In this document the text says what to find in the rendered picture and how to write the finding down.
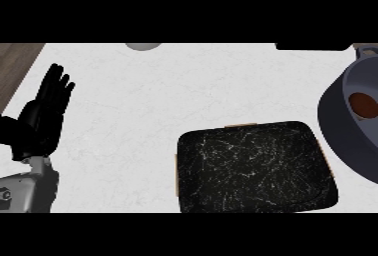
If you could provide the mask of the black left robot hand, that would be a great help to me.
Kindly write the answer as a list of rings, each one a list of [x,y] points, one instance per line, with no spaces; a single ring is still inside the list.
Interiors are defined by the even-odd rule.
[[[20,117],[0,115],[0,144],[11,147],[14,161],[33,156],[49,157],[55,152],[74,87],[64,67],[54,63],[36,99],[26,104]]]

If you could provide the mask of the black marbled square tray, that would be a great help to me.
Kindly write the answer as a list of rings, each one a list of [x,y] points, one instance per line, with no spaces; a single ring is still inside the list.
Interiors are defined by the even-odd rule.
[[[176,163],[185,213],[293,213],[339,203],[319,142],[300,121],[191,131]]]

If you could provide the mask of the dark grey pot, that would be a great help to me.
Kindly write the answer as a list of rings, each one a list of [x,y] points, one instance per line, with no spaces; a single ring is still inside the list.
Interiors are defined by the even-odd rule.
[[[349,98],[364,93],[378,102],[378,45],[356,48],[356,60],[324,92],[318,121],[325,140],[352,170],[378,184],[378,116],[362,117]]]

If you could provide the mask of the brown cupcake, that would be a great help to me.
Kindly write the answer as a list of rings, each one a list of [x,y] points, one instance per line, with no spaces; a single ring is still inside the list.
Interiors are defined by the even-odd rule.
[[[353,93],[349,97],[349,103],[359,117],[373,119],[378,116],[378,102],[368,94]]]

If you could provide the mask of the pale grey round object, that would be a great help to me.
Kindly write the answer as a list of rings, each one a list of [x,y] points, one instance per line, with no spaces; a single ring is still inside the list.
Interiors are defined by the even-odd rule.
[[[126,43],[127,47],[136,51],[150,51],[156,49],[161,43]]]

